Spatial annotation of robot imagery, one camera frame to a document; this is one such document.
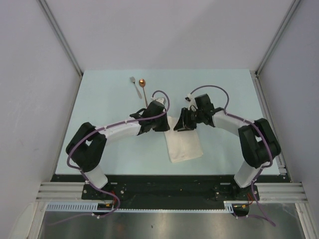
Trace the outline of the white cloth napkin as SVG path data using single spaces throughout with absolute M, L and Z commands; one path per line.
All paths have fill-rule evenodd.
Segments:
M 200 158 L 202 147 L 196 130 L 174 131 L 178 119 L 167 117 L 170 130 L 165 131 L 165 139 L 171 163 Z

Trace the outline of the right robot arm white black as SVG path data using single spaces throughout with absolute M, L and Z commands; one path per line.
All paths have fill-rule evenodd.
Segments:
M 203 123 L 226 130 L 239 137 L 244 161 L 234 175 L 236 184 L 231 185 L 230 195 L 241 200 L 248 194 L 248 186 L 254 183 L 265 168 L 273 165 L 273 160 L 281 153 L 281 147 L 269 122 L 260 118 L 250 121 L 227 113 L 224 108 L 216 108 L 207 94 L 195 98 L 188 95 L 187 108 L 181 109 L 174 131 L 191 131 Z

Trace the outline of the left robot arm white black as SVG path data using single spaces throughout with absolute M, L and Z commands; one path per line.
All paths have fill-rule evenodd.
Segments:
M 99 166 L 104 148 L 112 142 L 151 130 L 168 131 L 170 127 L 164 104 L 164 98 L 154 99 L 147 108 L 131 114 L 127 120 L 101 128 L 89 122 L 83 123 L 70 140 L 65 149 L 67 165 L 81 172 L 85 180 L 93 185 L 92 192 L 99 199 L 107 198 L 110 193 L 108 178 Z

